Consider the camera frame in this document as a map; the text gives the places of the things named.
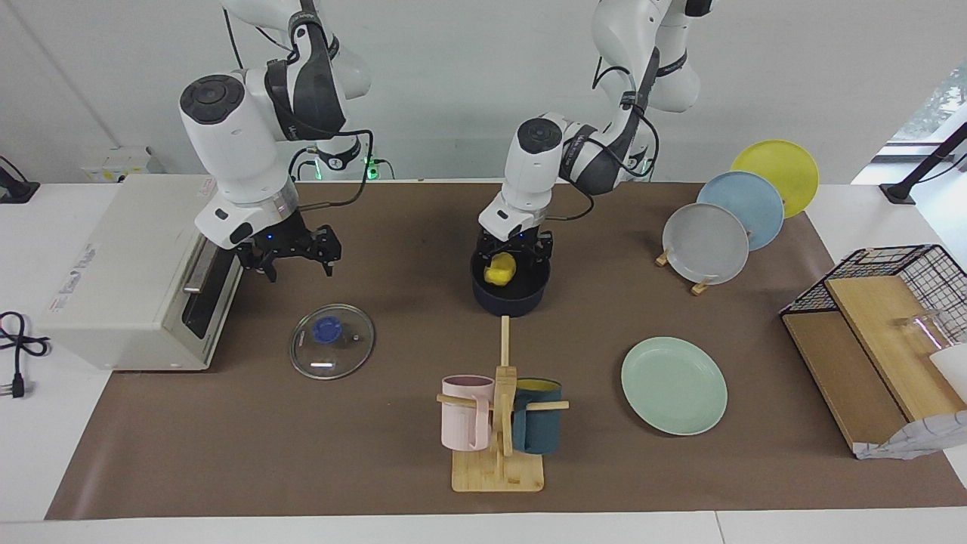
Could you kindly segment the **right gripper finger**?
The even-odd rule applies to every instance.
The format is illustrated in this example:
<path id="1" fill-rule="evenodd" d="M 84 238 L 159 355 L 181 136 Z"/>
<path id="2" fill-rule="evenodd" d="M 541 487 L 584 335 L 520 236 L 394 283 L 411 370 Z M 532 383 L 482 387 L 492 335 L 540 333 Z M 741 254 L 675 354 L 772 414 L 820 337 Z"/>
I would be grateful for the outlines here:
<path id="1" fill-rule="evenodd" d="M 312 261 L 321 264 L 326 276 L 331 277 L 334 274 L 334 266 L 341 259 L 341 252 L 341 241 L 332 226 L 324 224 L 312 231 Z"/>
<path id="2" fill-rule="evenodd" d="M 277 257 L 279 253 L 276 250 L 259 252 L 255 246 L 238 247 L 238 259 L 242 268 L 263 274 L 271 283 L 277 281 L 277 270 L 273 265 Z"/>

